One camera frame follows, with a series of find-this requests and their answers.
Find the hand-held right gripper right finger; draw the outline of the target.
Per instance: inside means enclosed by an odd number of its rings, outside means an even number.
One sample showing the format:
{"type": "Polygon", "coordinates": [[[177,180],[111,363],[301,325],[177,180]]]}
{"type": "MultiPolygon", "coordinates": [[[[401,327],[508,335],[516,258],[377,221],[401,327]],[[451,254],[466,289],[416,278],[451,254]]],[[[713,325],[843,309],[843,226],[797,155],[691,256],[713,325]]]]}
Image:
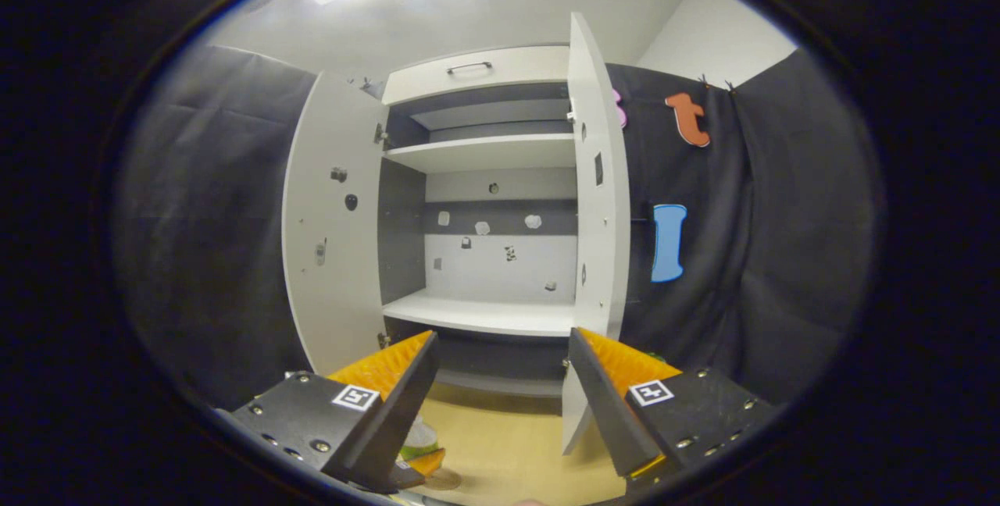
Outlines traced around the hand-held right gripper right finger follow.
{"type": "Polygon", "coordinates": [[[681,371],[581,328],[568,362],[616,473],[655,483],[692,469],[760,431],[775,406],[714,368],[681,371]]]}

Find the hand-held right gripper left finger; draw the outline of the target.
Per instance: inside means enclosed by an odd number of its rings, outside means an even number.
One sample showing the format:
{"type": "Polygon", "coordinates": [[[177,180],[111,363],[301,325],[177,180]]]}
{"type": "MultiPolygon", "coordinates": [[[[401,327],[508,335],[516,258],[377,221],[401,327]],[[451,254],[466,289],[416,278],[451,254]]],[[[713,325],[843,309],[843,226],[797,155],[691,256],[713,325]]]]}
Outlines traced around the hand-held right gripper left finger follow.
{"type": "Polygon", "coordinates": [[[424,331],[331,376],[295,371],[216,415],[259,451],[314,479],[379,494],[422,484],[400,459],[440,365],[439,336],[424,331]]]}

